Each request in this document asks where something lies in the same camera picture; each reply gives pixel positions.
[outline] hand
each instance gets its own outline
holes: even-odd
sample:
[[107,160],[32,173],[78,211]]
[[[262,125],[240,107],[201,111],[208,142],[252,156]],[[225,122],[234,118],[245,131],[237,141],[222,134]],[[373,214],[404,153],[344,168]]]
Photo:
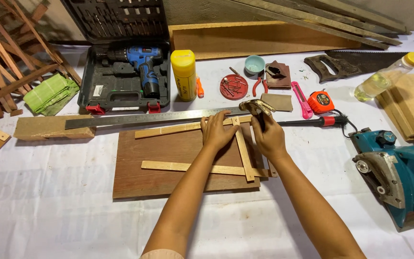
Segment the hand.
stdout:
[[252,127],[255,141],[260,152],[271,162],[288,157],[285,148],[285,134],[282,127],[272,118],[272,115],[263,114],[264,132],[255,116],[252,117]]
[[239,129],[239,125],[232,126],[228,130],[224,129],[223,120],[225,115],[230,114],[231,111],[221,111],[215,116],[210,115],[209,118],[202,117],[201,130],[204,140],[204,147],[212,147],[218,152],[233,138],[236,131]]

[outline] pliers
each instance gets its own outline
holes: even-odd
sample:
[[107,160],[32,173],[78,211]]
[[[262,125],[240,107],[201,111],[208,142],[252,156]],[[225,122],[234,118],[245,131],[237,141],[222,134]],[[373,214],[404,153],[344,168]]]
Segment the pliers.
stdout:
[[256,89],[257,89],[257,86],[260,84],[260,82],[263,83],[264,93],[265,94],[268,93],[268,84],[266,83],[266,79],[263,79],[264,74],[265,74],[265,72],[264,71],[261,71],[258,74],[258,80],[257,80],[257,82],[253,85],[252,94],[253,94],[254,97],[257,97]]

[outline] pink utility knife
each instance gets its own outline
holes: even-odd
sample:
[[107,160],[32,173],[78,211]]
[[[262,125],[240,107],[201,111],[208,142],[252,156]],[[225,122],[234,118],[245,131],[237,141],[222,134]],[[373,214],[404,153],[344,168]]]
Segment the pink utility knife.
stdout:
[[292,89],[298,98],[299,104],[301,105],[301,113],[303,118],[310,119],[314,113],[312,112],[311,107],[309,107],[308,101],[306,101],[306,97],[301,91],[297,81],[292,82]]

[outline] wall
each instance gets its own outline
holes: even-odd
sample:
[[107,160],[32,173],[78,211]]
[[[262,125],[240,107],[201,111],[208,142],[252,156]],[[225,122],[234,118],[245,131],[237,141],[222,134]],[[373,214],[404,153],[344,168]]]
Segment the wall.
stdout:
[[[31,12],[40,0],[18,2]],[[352,3],[402,21],[410,30],[414,30],[414,0],[353,0]],[[207,0],[164,0],[164,6],[169,25],[269,20]],[[49,0],[49,10],[37,29],[49,40],[84,40],[60,0]]]

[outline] blue drill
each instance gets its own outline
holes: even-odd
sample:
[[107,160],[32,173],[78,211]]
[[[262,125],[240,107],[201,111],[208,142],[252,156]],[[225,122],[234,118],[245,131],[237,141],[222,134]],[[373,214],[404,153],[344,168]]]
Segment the blue drill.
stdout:
[[154,73],[154,63],[162,63],[162,51],[158,47],[131,46],[119,50],[109,50],[107,56],[114,61],[128,61],[140,72],[143,95],[159,99],[159,82]]

